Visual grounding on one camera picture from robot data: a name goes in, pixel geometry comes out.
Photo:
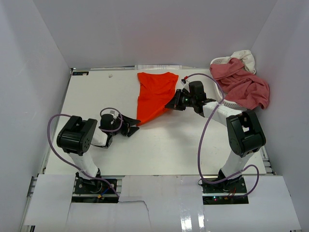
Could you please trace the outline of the orange t shirt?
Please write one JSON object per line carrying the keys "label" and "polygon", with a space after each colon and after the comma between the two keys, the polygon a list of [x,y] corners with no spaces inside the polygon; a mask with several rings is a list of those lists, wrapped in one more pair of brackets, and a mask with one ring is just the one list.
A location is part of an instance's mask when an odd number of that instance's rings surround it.
{"label": "orange t shirt", "polygon": [[137,74],[140,94],[137,103],[137,120],[143,125],[161,116],[168,109],[165,105],[173,98],[179,76],[171,72]]}

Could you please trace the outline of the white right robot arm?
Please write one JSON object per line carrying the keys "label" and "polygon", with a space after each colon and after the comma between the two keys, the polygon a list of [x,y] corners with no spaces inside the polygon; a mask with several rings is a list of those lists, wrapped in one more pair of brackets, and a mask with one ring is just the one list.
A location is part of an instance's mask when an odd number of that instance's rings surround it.
{"label": "white right robot arm", "polygon": [[210,181],[200,178],[200,185],[213,185],[228,193],[242,178],[242,173],[250,166],[247,164],[254,153],[266,144],[266,138],[257,115],[252,110],[236,110],[224,106],[214,99],[207,98],[201,81],[189,83],[188,89],[177,89],[173,98],[165,105],[171,110],[183,111],[187,107],[211,120],[226,126],[230,154],[216,179]]}

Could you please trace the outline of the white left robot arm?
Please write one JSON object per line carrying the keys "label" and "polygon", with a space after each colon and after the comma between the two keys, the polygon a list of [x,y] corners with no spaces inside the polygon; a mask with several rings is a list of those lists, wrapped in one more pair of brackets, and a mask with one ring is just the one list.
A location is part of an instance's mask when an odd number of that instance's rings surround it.
{"label": "white left robot arm", "polygon": [[73,160],[80,170],[76,177],[82,186],[92,193],[103,189],[104,181],[100,180],[99,167],[88,152],[93,145],[109,148],[113,137],[121,134],[130,137],[139,130],[140,120],[127,116],[116,116],[110,112],[101,116],[99,125],[96,119],[83,120],[80,116],[70,116],[57,136],[56,144]]}

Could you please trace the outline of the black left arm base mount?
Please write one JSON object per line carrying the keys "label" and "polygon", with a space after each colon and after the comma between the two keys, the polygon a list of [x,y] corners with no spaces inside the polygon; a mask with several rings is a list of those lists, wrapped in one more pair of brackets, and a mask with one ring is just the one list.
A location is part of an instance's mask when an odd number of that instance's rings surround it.
{"label": "black left arm base mount", "polygon": [[84,179],[75,174],[73,203],[118,203],[118,197],[110,185],[102,180]]}

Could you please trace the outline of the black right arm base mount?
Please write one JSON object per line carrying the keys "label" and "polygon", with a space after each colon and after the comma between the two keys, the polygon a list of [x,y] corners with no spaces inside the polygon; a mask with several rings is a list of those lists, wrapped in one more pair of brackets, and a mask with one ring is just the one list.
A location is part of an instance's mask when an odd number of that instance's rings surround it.
{"label": "black right arm base mount", "polygon": [[202,187],[202,199],[204,205],[235,205],[235,204],[248,204],[245,180],[243,177],[237,181],[224,185],[211,185],[203,183],[200,179],[198,185]]}

